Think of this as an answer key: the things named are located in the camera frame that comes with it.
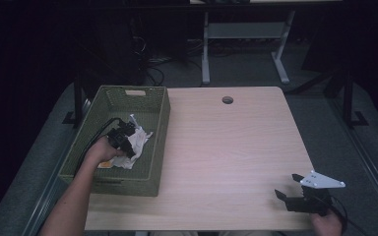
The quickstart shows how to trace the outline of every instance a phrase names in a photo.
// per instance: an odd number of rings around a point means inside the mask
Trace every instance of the human hand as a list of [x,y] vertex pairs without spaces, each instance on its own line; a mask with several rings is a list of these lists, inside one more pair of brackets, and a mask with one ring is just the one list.
[[86,153],[85,159],[91,159],[97,162],[97,164],[108,161],[114,156],[123,156],[125,152],[112,147],[106,136],[100,137],[96,143]]
[[311,213],[311,222],[317,236],[341,236],[343,225],[339,217],[330,209],[327,215]]

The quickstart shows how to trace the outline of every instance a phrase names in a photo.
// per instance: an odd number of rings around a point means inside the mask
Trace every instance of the black object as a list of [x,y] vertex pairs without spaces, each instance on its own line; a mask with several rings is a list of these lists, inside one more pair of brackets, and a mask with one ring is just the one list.
[[[303,176],[292,174],[296,182],[300,182]],[[287,211],[318,213],[321,216],[327,214],[328,208],[333,204],[328,189],[312,189],[302,186],[303,197],[288,198],[286,194],[275,190],[278,199],[284,201]]]
[[128,141],[128,137],[135,134],[135,125],[131,122],[125,123],[124,121],[119,119],[118,126],[119,128],[112,128],[106,134],[109,144],[113,148],[121,148],[121,150],[127,152],[127,156],[131,158],[136,153],[133,151],[131,143]]
[[124,138],[123,138],[125,136],[131,136],[131,135],[133,135],[135,133],[135,130],[132,131],[132,129],[131,129],[131,128],[135,129],[134,128],[135,127],[134,124],[130,123],[130,122],[129,123],[125,123],[119,117],[117,117],[117,118],[111,118],[105,124],[103,124],[102,127],[100,127],[100,129],[96,132],[96,134],[94,134],[94,136],[92,137],[92,139],[88,142],[88,144],[86,145],[86,147],[83,149],[82,154],[81,154],[81,156],[79,158],[78,164],[76,165],[74,176],[76,176],[76,174],[78,173],[78,171],[79,171],[79,169],[80,169],[80,167],[82,165],[82,162],[84,161],[86,152],[88,152],[89,148],[91,148],[91,146],[97,141],[97,139],[99,139],[100,134],[109,125],[111,125],[116,120],[118,120],[118,126],[119,126],[119,128],[112,129],[111,131],[109,131],[106,134],[107,137],[108,137],[109,144],[111,146],[113,146],[114,148],[121,147],[121,149],[123,151],[127,152],[127,156],[128,157],[132,157],[132,156],[135,155],[135,152],[133,151],[133,149],[131,147],[131,144],[128,141],[128,139],[126,138],[126,141],[125,141]]

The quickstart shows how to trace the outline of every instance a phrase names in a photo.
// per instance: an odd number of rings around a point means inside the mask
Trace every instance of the gray floor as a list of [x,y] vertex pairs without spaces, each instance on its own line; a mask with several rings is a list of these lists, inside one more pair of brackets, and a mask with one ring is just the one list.
[[[273,86],[290,90],[318,75],[300,69],[307,45],[290,43],[285,49],[283,62],[291,82],[282,85],[270,55],[276,46],[276,41],[267,44],[258,43],[243,47],[242,53],[240,49],[235,48],[225,57],[211,57],[209,87]],[[190,59],[201,65],[200,56]],[[169,62],[156,68],[164,73],[163,85],[168,88],[199,87],[202,81],[201,70],[193,63]],[[158,72],[151,72],[156,79],[160,78]],[[345,205],[348,217],[353,222],[369,235],[378,235],[378,191],[369,177],[369,171],[362,164],[361,151],[355,148],[355,143],[350,138],[350,130],[339,118],[337,104],[341,104],[342,98],[332,100],[325,98],[322,93],[325,84],[317,85],[301,95],[287,95],[286,100],[315,169],[325,175],[341,179],[347,184],[345,189],[333,190],[331,193]],[[147,80],[145,85],[151,86],[152,82]],[[355,87],[353,105],[354,110],[362,112],[369,126],[356,127],[351,131],[351,135],[358,137],[378,169],[378,112],[367,93],[359,87]],[[42,190],[65,151],[64,144],[71,142],[75,135],[71,125],[60,125],[65,114],[72,110],[73,95],[72,88],[69,87],[54,107],[0,206],[0,235],[21,235],[23,232],[32,235],[33,233],[30,232],[33,232],[33,228],[40,225],[42,218],[32,219],[31,215],[36,214],[36,209],[40,208],[37,204],[40,198],[50,198],[48,193],[43,194]],[[39,167],[40,176],[36,174],[32,176],[36,171],[31,172],[31,169],[36,168],[34,164],[41,160],[47,161],[47,164]],[[54,187],[53,195],[59,195],[63,188],[63,186]],[[51,208],[51,205],[43,208],[46,210]],[[86,232],[86,235],[115,234],[119,232]],[[285,234],[313,235],[312,232],[285,232]],[[349,225],[345,235],[362,234]]]

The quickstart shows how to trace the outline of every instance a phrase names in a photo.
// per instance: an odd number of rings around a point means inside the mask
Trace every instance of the table leg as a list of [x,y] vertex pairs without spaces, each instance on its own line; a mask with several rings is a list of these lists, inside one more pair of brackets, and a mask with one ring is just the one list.
[[208,85],[210,81],[210,64],[208,61],[208,12],[206,12],[204,22],[204,54],[202,55],[202,84]]
[[289,36],[290,27],[293,22],[294,17],[294,11],[291,11],[289,15],[287,16],[287,20],[283,27],[283,32],[281,36],[281,45],[279,46],[278,50],[275,52],[272,52],[272,58],[275,62],[276,69],[278,70],[279,77],[281,78],[281,81],[283,84],[289,83],[289,78],[287,77],[287,73],[284,69],[284,64],[282,63],[282,53],[284,52],[284,46],[286,45],[287,37]]

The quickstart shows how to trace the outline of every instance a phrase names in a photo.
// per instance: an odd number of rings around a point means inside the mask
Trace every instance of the forearm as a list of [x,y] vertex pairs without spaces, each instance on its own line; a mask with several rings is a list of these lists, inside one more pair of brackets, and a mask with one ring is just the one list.
[[97,165],[92,158],[85,158],[75,179],[45,221],[40,235],[83,234]]

